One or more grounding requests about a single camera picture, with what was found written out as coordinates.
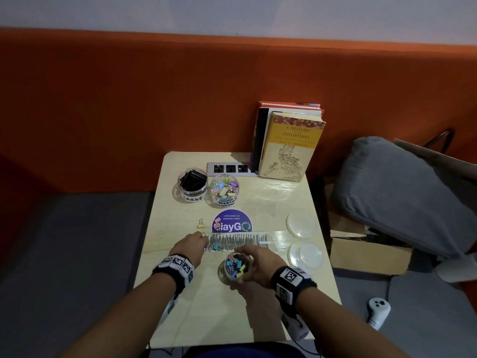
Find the stack of books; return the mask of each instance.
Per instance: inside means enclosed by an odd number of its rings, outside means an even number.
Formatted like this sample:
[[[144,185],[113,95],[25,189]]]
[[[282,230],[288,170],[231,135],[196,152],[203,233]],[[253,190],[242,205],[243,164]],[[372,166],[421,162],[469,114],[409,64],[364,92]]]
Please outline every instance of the stack of books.
[[[326,122],[319,104],[260,102],[250,169],[259,176],[300,182]]]

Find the map illustration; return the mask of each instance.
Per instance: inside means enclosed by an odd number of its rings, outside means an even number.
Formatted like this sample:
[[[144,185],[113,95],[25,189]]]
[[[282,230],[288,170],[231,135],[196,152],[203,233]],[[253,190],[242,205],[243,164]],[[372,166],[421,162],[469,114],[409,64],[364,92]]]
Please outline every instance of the map illustration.
[[[292,156],[294,148],[294,145],[284,145],[282,148],[280,148],[278,152],[278,160],[280,163],[274,162],[271,164],[268,171],[266,171],[263,175],[267,176],[271,172],[281,169],[287,175],[288,180],[300,182],[301,166],[298,164],[300,159]]]

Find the wristband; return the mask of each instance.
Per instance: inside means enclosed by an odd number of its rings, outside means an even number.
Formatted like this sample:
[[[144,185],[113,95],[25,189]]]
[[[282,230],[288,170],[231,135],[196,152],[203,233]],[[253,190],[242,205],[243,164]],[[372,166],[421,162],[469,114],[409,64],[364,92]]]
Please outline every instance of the wristband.
[[[182,254],[170,255],[152,270],[152,274],[158,272],[168,274],[174,279],[177,297],[194,278],[194,265]]]
[[[309,287],[316,288],[317,285],[304,270],[295,266],[282,266],[273,274],[271,287],[275,290],[282,310],[295,318],[297,315],[295,303],[298,295]]]

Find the yellow book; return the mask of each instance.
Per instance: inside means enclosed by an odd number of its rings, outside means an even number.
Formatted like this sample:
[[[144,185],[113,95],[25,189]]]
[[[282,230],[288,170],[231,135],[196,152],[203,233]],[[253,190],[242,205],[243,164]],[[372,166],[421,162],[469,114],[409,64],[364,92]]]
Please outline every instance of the yellow book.
[[[272,112],[259,175],[300,182],[325,124],[319,115]]]

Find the black book spine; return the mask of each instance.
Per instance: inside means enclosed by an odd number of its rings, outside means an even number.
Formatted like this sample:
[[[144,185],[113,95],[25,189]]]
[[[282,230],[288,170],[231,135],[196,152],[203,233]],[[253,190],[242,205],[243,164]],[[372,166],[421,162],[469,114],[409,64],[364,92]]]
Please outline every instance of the black book spine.
[[[260,158],[262,156],[263,140],[265,139],[265,129],[267,128],[268,108],[259,108],[255,133],[253,136],[252,153],[250,154],[250,171],[258,172]]]

